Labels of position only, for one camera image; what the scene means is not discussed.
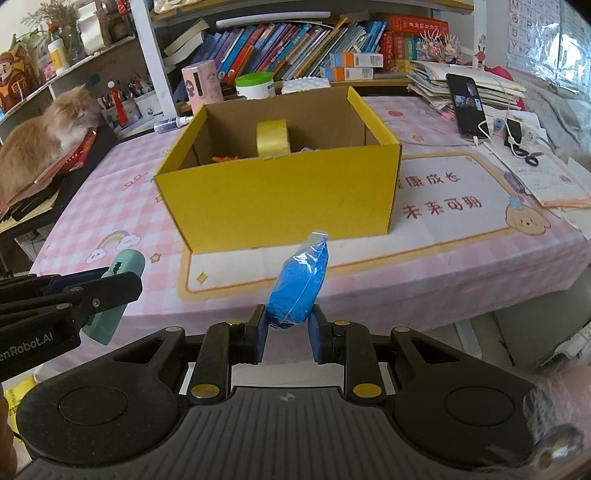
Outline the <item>yellow cardboard box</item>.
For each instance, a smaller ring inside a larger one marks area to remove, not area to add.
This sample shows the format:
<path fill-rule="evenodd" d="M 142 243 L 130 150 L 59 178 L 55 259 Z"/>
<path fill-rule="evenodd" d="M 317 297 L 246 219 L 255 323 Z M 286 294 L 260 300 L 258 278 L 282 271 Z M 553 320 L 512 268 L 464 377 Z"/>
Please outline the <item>yellow cardboard box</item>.
<path fill-rule="evenodd" d="M 259 157 L 256 125 L 287 120 L 291 153 Z M 240 160 L 215 163 L 212 156 Z M 195 254 L 387 234 L 402 146 L 351 88 L 201 107 L 155 182 Z"/>

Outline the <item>red packets pile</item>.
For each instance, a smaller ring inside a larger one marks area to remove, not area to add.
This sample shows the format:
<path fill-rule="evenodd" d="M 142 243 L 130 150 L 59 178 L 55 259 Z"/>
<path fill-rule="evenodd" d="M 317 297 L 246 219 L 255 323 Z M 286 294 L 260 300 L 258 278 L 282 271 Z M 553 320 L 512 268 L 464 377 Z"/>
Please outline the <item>red packets pile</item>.
<path fill-rule="evenodd" d="M 1 210 L 5 211 L 18 202 L 37 194 L 48 187 L 55 178 L 81 169 L 86 163 L 97 134 L 97 129 L 90 130 L 76 148 L 72 149 L 59 161 L 55 161 L 52 165 L 48 166 L 34 181 L 21 189 L 10 201 L 3 202 L 1 204 Z"/>

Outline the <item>white jar green lid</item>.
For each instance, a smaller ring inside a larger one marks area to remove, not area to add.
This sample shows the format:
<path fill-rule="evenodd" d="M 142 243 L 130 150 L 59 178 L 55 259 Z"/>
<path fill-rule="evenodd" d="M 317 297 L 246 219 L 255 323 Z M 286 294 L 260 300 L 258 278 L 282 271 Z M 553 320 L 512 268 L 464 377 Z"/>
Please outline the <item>white jar green lid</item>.
<path fill-rule="evenodd" d="M 253 72 L 235 79 L 238 97 L 247 100 L 262 100 L 276 94 L 273 74 L 270 72 Z"/>

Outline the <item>white bookshelf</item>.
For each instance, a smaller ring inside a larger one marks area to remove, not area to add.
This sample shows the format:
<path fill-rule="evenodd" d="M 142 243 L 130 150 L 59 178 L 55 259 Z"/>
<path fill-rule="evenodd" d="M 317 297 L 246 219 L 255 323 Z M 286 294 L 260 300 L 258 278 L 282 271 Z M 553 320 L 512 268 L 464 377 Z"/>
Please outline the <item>white bookshelf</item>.
<path fill-rule="evenodd" d="M 26 44 L 40 86 L 9 112 L 1 132 L 84 84 L 104 122 L 124 133 L 188 104 L 182 69 L 214 60 L 222 94 L 235 79 L 321 76 L 332 53 L 379 53 L 390 15 L 468 14 L 462 1 L 5 1 L 1 53 Z M 162 113 L 144 118 L 134 98 L 154 90 Z"/>

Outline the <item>stack of papers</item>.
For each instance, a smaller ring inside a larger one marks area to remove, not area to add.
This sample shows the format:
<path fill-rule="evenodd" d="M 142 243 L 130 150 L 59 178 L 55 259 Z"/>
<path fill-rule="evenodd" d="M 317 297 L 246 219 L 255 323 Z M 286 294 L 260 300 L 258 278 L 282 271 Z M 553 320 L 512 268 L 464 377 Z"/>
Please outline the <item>stack of papers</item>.
<path fill-rule="evenodd" d="M 524 87 L 484 70 L 416 60 L 407 77 L 408 89 L 442 114 L 472 108 L 481 116 L 500 118 L 524 109 Z"/>

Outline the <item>red book box set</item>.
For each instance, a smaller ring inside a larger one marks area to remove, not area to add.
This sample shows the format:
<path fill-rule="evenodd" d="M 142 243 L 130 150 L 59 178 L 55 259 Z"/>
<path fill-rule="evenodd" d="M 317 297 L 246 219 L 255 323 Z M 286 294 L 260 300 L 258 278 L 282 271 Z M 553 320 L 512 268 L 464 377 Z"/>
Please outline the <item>red book box set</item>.
<path fill-rule="evenodd" d="M 406 73 L 411 62 L 426 60 L 425 43 L 444 40 L 449 34 L 447 21 L 403 14 L 390 15 L 379 43 L 384 72 Z"/>

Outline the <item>blue toy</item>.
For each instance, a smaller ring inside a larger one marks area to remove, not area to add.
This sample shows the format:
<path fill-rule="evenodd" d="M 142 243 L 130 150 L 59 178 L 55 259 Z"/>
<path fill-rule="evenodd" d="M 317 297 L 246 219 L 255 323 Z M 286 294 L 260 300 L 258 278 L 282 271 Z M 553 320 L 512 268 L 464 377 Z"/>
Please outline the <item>blue toy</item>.
<path fill-rule="evenodd" d="M 325 281 L 329 236 L 311 232 L 307 241 L 287 258 L 266 304 L 270 325 L 288 329 L 308 320 Z"/>

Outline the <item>white quilted pouch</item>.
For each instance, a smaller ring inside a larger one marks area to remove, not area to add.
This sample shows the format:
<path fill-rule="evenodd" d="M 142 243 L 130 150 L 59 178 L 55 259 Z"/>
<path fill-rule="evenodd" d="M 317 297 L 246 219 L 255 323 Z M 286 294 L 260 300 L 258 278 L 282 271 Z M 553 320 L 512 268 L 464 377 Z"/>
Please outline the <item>white quilted pouch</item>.
<path fill-rule="evenodd" d="M 283 81 L 280 93 L 287 95 L 304 91 L 327 89 L 331 87 L 331 82 L 329 82 L 328 79 L 318 77 L 303 77 Z"/>

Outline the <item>black smartphone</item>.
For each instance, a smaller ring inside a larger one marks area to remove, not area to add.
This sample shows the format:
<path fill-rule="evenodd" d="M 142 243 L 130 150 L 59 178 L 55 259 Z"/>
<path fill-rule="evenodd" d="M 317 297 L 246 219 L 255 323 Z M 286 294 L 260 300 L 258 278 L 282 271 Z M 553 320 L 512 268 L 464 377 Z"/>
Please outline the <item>black smartphone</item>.
<path fill-rule="evenodd" d="M 446 80 L 460 134 L 470 138 L 486 138 L 489 134 L 488 125 L 475 81 L 457 74 L 447 74 Z"/>

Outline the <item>pink checkered tablecloth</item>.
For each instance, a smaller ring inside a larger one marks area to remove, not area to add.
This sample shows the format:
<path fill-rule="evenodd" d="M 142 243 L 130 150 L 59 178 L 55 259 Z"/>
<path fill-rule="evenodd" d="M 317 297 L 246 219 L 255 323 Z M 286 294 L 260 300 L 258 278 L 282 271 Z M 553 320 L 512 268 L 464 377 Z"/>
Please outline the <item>pink checkered tablecloth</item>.
<path fill-rule="evenodd" d="M 334 319 L 431 330 L 568 289 L 590 244 L 564 220 L 514 193 L 488 155 L 420 101 L 373 97 L 404 145 L 390 234 L 329 243 L 318 303 Z M 61 215 L 33 264 L 39 275 L 108 265 L 126 248 L 146 260 L 141 297 L 112 340 L 119 347 L 168 325 L 201 333 L 243 319 L 269 298 L 294 246 L 193 255 L 153 176 L 177 139 L 150 133 L 114 147 Z"/>

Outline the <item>gold tape roll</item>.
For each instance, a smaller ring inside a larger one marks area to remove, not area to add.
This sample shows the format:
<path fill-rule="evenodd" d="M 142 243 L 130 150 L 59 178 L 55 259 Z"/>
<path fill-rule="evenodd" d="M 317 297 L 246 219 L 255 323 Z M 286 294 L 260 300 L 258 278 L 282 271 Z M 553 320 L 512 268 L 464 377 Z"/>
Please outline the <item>gold tape roll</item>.
<path fill-rule="evenodd" d="M 256 150 L 259 157 L 278 157 L 290 154 L 287 120 L 266 120 L 257 123 Z"/>

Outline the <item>pink humidifier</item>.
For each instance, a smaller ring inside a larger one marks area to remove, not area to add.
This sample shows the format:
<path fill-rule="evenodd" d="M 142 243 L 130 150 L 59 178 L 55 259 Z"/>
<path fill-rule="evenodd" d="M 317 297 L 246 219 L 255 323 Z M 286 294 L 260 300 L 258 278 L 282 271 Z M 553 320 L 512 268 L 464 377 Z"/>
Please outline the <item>pink humidifier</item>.
<path fill-rule="evenodd" d="M 204 105 L 221 103 L 223 94 L 214 60 L 201 61 L 182 69 L 183 83 L 193 114 Z"/>

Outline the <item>fortune god figure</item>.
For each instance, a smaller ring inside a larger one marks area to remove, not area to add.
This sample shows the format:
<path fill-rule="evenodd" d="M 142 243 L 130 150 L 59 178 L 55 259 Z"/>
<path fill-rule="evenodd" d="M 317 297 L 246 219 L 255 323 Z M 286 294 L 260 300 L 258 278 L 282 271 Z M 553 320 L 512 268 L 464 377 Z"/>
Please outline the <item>fortune god figure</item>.
<path fill-rule="evenodd" d="M 39 79 L 24 42 L 15 45 L 0 55 L 1 109 L 9 112 L 40 86 Z"/>

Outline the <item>white pen holder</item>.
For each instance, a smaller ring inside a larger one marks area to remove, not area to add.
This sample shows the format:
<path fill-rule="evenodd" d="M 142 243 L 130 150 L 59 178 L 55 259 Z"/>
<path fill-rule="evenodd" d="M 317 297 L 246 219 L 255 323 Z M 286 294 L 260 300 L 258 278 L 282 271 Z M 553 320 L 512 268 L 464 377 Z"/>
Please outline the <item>white pen holder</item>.
<path fill-rule="evenodd" d="M 154 90 L 135 97 L 134 102 L 138 107 L 140 115 L 144 118 L 153 117 L 162 113 L 158 97 Z"/>

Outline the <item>green toy mold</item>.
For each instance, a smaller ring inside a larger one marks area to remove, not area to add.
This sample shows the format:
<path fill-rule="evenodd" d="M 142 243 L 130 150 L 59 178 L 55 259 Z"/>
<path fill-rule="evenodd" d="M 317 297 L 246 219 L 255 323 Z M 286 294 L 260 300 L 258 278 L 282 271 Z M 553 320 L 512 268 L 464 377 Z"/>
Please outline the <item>green toy mold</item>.
<path fill-rule="evenodd" d="M 145 258 L 137 250 L 119 252 L 99 281 L 100 295 L 92 299 L 93 314 L 82 328 L 86 336 L 108 345 L 128 303 L 142 292 Z"/>

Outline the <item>orange white medicine box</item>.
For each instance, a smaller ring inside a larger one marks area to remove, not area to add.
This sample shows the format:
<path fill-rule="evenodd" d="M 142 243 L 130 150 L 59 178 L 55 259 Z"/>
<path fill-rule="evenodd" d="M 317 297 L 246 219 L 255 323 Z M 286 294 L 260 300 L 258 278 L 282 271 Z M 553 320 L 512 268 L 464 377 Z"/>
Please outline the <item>orange white medicine box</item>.
<path fill-rule="evenodd" d="M 383 68 L 384 57 L 379 53 L 342 52 L 329 55 L 332 67 Z"/>

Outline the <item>orange fluffy cat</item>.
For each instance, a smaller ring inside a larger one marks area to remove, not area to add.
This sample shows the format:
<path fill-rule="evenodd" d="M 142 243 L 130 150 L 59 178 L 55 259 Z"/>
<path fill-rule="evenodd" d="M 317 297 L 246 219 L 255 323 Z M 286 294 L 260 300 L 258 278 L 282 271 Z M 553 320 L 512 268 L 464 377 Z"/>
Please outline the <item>orange fluffy cat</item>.
<path fill-rule="evenodd" d="M 1 204 L 9 204 L 77 147 L 101 120 L 98 102 L 80 85 L 58 96 L 42 115 L 18 125 L 1 147 Z"/>

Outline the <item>black scissors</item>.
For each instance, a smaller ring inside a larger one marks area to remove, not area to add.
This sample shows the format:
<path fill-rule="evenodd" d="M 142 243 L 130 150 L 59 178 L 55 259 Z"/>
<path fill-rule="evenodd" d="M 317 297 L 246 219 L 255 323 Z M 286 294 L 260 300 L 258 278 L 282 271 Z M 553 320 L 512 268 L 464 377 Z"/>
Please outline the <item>black scissors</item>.
<path fill-rule="evenodd" d="M 515 157 L 523 159 L 527 165 L 532 167 L 538 167 L 540 165 L 539 158 L 543 155 L 542 152 L 531 153 L 516 144 L 511 144 L 510 149 Z"/>

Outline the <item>small spray bottle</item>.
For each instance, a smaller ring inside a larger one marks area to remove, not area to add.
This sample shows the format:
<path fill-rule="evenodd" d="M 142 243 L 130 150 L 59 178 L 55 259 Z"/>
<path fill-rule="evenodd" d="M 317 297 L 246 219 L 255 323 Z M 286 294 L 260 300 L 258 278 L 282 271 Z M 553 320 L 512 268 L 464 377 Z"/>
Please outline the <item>small spray bottle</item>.
<path fill-rule="evenodd" d="M 167 133 L 187 126 L 192 119 L 193 116 L 182 116 L 160 120 L 154 123 L 153 130 L 157 134 Z"/>

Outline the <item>alphabet wall poster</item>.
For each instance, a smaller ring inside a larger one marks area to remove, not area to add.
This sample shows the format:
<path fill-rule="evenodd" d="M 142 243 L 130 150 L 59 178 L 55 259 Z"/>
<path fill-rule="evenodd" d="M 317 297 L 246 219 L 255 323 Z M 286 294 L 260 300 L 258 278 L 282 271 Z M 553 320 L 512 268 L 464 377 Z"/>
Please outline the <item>alphabet wall poster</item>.
<path fill-rule="evenodd" d="M 560 1 L 510 0 L 508 67 L 552 76 L 559 59 L 560 24 Z"/>

